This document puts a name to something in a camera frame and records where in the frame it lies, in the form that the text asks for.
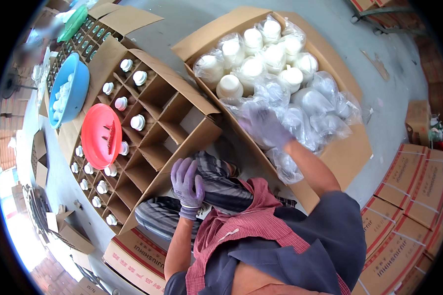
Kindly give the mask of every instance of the blue plastic basin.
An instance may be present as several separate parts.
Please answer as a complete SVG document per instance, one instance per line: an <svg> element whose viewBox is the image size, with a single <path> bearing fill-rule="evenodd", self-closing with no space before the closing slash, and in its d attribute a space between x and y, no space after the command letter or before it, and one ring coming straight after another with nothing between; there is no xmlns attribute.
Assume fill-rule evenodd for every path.
<svg viewBox="0 0 443 295"><path fill-rule="evenodd" d="M61 118L59 120L54 120L54 110L52 105L56 101L56 93L59 92L60 87L67 82L67 77L72 73L74 73L74 79L72 79L71 82L69 99L62 111ZM89 69L79 60L77 52L72 53L65 59L56 75L51 95L49 97L49 123L53 129L57 129L62 123L72 121L77 117L82 109L83 102L87 97L89 79Z"/></svg>

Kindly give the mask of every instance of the fan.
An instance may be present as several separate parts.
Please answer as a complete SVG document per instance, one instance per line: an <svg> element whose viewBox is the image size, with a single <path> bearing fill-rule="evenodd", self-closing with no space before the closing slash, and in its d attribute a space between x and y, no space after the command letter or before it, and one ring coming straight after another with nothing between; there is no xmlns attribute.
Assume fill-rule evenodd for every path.
<svg viewBox="0 0 443 295"><path fill-rule="evenodd" d="M20 85L19 82L21 80L21 76L18 75L18 70L16 68L12 68L5 77L5 82L1 89L2 97L4 99L9 99L13 93L19 88L27 88L36 90L37 87Z"/></svg>

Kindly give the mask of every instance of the concrete floor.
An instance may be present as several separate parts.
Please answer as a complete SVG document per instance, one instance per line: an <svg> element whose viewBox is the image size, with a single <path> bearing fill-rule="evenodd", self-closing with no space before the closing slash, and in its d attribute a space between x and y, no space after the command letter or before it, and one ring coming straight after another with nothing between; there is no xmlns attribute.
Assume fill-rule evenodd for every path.
<svg viewBox="0 0 443 295"><path fill-rule="evenodd" d="M410 36L382 35L375 36L372 28L364 23L352 25L349 20L353 12L347 0L123 0L121 5L131 5L162 16L165 20L131 32L128 37L134 39L138 46L150 55L159 58L179 74L187 77L182 61L172 53L171 47L179 40L202 27L217 17L228 13L239 5L251 5L273 10L295 11L318 30L336 49L355 76L364 96L362 106L373 108L374 113L366 124L366 131L374 153L360 174L356 176L346 192L362 206L372 196L393 160L399 143L406 141L403 122L409 100L425 99L427 84L421 70L418 51ZM376 53L390 74L390 80L384 81L378 71L361 53L369 56ZM33 183L34 179L29 165L31 156L32 135L43 128L46 133L49 171L47 176L47 197L54 212L59 204L65 204L68 210L76 210L72 223L82 226L96 250L90 255L95 273L103 281L123 294L136 294L138 291L115 275L100 262L110 239L114 235L105 222L93 210L92 205L83 195L75 181L68 163L60 153L57 138L49 126L47 118L38 116L33 99L28 104L24 130L20 136L17 151L17 166L22 183ZM249 157L243 157L245 173L248 176L263 176L255 168ZM289 191L283 191L289 197ZM79 200L83 210L73 204ZM148 234L161 246L168 243Z"/></svg>

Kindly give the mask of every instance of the red checkered shirt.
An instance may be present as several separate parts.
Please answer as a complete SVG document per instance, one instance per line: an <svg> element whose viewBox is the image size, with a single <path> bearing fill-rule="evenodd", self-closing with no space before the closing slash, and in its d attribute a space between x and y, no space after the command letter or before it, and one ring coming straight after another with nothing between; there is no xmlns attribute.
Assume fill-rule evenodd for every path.
<svg viewBox="0 0 443 295"><path fill-rule="evenodd" d="M265 179L256 177L248 182L240 181L254 195L253 203L236 215L225 215L217 209L212 209L207 215L195 238L196 260L187 270L187 295L196 295L205 288L207 262L216 247L226 241L249 236L261 237L275 240L281 247L293 246L297 254L310 247L283 220L274 216L274 210L281 203L272 195ZM349 295L351 292L348 286L338 274L337 277L342 295Z"/></svg>

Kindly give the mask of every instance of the person's hand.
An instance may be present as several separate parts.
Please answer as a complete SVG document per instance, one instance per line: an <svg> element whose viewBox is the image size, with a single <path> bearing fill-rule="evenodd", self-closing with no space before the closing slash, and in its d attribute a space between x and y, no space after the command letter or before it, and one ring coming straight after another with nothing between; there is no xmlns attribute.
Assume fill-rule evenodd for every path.
<svg viewBox="0 0 443 295"><path fill-rule="evenodd" d="M250 109L250 122L240 121L241 126L251 135L267 139L279 149L295 137L279 122L273 110L266 108Z"/></svg>
<svg viewBox="0 0 443 295"><path fill-rule="evenodd" d="M195 175L197 165L197 160L185 158L177 160L171 169L172 187L182 205L179 216L193 221L205 198L204 181L200 175Z"/></svg>

